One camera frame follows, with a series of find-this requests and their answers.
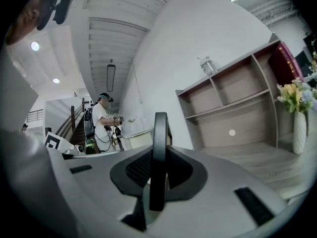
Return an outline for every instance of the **black handle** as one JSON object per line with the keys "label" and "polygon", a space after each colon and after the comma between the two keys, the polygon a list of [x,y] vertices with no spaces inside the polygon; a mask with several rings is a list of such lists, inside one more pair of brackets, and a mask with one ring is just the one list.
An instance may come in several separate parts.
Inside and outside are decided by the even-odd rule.
{"label": "black handle", "polygon": [[165,204],[167,113],[155,114],[151,156],[150,210],[161,211]]}

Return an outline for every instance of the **staircase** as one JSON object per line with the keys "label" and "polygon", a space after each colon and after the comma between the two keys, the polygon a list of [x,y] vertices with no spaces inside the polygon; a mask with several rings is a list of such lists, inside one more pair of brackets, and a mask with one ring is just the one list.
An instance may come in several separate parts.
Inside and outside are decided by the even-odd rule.
{"label": "staircase", "polygon": [[85,147],[85,129],[84,129],[84,116],[81,118],[80,122],[78,123],[72,138],[70,139],[70,143],[73,145],[81,145]]}

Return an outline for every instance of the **black vent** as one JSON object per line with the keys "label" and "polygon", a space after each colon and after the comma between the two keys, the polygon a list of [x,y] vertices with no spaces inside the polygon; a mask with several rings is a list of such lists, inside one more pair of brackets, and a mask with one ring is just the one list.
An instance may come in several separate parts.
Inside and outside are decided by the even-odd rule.
{"label": "black vent", "polygon": [[70,168],[69,170],[71,171],[72,174],[84,172],[86,170],[92,169],[90,165],[83,165],[75,168]]}
{"label": "black vent", "polygon": [[125,169],[127,176],[142,188],[150,179],[151,153],[144,154]]}
{"label": "black vent", "polygon": [[274,218],[274,215],[249,188],[240,188],[234,192],[259,226]]}
{"label": "black vent", "polygon": [[169,188],[172,189],[189,179],[193,173],[193,167],[173,152],[168,151],[166,155],[166,171]]}

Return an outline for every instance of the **glass jar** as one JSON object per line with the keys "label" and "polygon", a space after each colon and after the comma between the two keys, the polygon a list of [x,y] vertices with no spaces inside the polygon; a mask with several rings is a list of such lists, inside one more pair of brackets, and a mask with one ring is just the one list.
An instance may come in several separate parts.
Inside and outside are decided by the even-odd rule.
{"label": "glass jar", "polygon": [[206,57],[204,59],[200,59],[200,67],[203,69],[204,74],[206,76],[210,76],[213,73],[217,72],[216,67],[214,66],[210,57]]}

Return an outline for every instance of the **white vase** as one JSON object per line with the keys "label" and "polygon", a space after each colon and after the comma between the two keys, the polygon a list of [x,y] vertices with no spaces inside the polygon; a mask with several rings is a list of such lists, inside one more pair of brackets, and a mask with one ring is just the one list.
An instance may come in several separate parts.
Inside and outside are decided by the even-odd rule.
{"label": "white vase", "polygon": [[301,154],[306,142],[306,119],[301,112],[295,111],[294,134],[293,134],[293,151]]}

